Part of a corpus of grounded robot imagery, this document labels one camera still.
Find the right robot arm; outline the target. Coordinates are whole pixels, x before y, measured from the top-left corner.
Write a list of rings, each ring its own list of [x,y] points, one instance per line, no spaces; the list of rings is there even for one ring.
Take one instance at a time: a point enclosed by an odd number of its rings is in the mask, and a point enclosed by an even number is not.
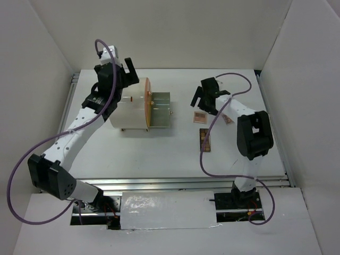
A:
[[[268,113],[264,110],[255,111],[235,99],[236,95],[220,90],[216,78],[201,80],[191,101],[191,106],[198,106],[204,112],[214,115],[207,135],[221,115],[228,116],[236,124],[236,145],[244,158],[241,174],[237,174],[231,189],[231,202],[237,208],[245,208],[256,199],[256,179],[261,162],[274,145]]]

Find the cream round drawer cabinet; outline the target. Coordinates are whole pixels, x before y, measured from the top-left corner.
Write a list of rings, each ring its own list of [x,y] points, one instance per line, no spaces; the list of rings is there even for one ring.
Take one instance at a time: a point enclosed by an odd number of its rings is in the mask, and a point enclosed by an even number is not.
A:
[[[147,130],[145,116],[145,78],[122,91],[122,98],[117,103],[117,109],[110,115],[109,120],[116,129]]]

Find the pink square eyeshadow palette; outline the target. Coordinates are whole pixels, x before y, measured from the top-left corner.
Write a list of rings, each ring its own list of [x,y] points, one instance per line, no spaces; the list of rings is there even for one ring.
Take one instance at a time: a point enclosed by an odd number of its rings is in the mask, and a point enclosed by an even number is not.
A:
[[[193,122],[200,124],[207,124],[208,115],[205,112],[194,112],[193,114]]]

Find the round pan eyeshadow palette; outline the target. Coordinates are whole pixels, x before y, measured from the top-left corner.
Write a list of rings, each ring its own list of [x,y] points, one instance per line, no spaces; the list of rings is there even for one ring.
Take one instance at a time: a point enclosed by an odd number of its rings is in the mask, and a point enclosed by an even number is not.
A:
[[[234,121],[225,114],[222,115],[222,118],[227,125],[234,123]]]

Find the long brown eyeshadow palette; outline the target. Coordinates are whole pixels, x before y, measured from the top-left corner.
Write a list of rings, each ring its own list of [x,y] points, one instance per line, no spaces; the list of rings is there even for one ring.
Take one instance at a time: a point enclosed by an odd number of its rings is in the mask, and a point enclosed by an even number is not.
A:
[[[208,129],[200,128],[199,136],[200,150],[203,152],[211,152],[210,134],[208,133]]]

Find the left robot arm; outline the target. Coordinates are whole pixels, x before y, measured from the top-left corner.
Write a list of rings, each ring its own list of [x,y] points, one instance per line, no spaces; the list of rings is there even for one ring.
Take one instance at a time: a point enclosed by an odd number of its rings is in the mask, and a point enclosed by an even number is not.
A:
[[[126,58],[125,63],[126,68],[111,62],[94,67],[98,81],[92,86],[69,129],[41,155],[32,154],[28,159],[35,187],[60,200],[80,200],[93,212],[114,205],[112,198],[105,196],[102,189],[77,180],[69,171],[89,138],[117,109],[123,89],[139,82],[132,60]]]

